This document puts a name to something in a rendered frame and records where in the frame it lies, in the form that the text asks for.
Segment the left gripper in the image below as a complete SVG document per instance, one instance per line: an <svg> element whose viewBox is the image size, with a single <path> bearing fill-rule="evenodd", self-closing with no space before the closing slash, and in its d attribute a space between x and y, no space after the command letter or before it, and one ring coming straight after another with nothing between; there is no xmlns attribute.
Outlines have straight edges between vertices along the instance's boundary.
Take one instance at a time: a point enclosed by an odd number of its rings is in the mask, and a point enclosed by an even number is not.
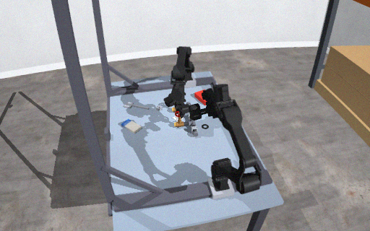
<svg viewBox="0 0 370 231"><path fill-rule="evenodd" d="M189 112L189 105L184 104L186 100L184 99L184 95L186 95L185 92L183 92L182 98L178 101L178 104L175 104L176 112L178 111L180 113L180 117L183 118L185 113Z"/></svg>

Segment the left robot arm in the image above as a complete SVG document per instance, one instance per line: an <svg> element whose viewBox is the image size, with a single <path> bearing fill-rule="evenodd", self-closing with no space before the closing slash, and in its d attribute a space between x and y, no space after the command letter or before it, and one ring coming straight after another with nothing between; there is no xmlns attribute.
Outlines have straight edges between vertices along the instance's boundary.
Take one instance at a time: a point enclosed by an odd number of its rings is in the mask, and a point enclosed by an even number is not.
<svg viewBox="0 0 370 231"><path fill-rule="evenodd" d="M187 81L193 80L192 73L194 71L194 64L189 61L191 51L191 47L179 46L176 49L176 53L178 53L177 63L173 67L173 71L171 71L171 84L173 84L173 89L171 95L163 99L167 107L178 104L184 92L184 85L186 85ZM190 71L192 71L192 73ZM178 81L172 81L172 79Z"/></svg>

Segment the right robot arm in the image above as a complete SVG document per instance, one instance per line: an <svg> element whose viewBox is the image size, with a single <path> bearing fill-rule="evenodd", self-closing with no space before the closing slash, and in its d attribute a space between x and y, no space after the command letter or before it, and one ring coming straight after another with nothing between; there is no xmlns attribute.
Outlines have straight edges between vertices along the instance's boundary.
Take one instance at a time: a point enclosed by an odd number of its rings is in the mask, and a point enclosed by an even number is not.
<svg viewBox="0 0 370 231"><path fill-rule="evenodd" d="M213 88L203 90L202 99L206 100L206 105L215 103L213 114L222 121L223 127L230 132L239 157L239 168L234 168L228 158L215 160L211 165L212 182L215 191L224 191L230 189L228 185L228 179L230 179L236 184L237 191L240 194L245 194L259 190L262 184L262 173L257 167L257 159L252 153L242 128L240 108L235 100L229 100L228 85L223 85L216 84L213 85ZM244 173L245 168L248 167L254 167L256 174Z"/></svg>

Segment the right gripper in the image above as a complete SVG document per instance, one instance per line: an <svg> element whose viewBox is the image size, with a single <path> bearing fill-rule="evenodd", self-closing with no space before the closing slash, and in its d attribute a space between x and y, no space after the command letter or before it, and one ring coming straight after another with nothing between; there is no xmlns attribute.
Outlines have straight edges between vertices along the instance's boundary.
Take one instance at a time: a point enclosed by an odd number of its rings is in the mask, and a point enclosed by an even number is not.
<svg viewBox="0 0 370 231"><path fill-rule="evenodd" d="M215 103L207 105L206 108L200 109L199 104L193 104L189 106L189 114L190 118L195 121L202 118L202 115L207 114L208 116L212 116L212 118L217 118L213 114L213 108L215 107ZM206 111L206 112L205 112Z"/></svg>

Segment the grey metal frame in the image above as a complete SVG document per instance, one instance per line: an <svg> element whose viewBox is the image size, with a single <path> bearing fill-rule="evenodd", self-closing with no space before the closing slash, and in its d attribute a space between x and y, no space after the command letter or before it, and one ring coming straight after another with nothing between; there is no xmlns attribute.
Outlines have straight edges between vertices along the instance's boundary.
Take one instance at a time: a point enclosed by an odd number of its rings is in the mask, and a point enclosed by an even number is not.
<svg viewBox="0 0 370 231"><path fill-rule="evenodd" d="M147 189L154 193L163 193L163 189L146 183L138 178L130 176L105 164L87 98L84 79L82 76L82 70L74 38L74 31L72 27L72 19L69 11L68 0L51 0L51 3L59 35L59 41L61 44L61 50L64 57L64 63L66 66L66 71L72 89L75 105L77 107L77 112L86 138L86 142L90 150L90 154L107 202L113 202L113 200L116 199L108 174L114 175L122 180L130 182L136 186ZM143 90L143 87L139 86L137 83L124 76L121 72L108 65L99 0L92 0L92 8L95 19L95 29L98 39L100 60L103 70L103 78L106 86L107 97L113 97L109 70L136 87L137 89Z"/></svg>

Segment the red rectangular block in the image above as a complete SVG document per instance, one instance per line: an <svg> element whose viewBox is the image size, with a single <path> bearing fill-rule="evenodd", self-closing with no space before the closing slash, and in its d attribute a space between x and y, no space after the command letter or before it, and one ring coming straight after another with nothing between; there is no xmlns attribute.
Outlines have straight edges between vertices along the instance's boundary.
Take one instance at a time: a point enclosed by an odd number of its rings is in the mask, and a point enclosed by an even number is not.
<svg viewBox="0 0 370 231"><path fill-rule="evenodd" d="M195 92L194 93L194 96L203 104L203 105L206 105L205 102L206 100L203 100L202 99L202 93L203 93L203 90L201 91L198 91L198 92Z"/></svg>

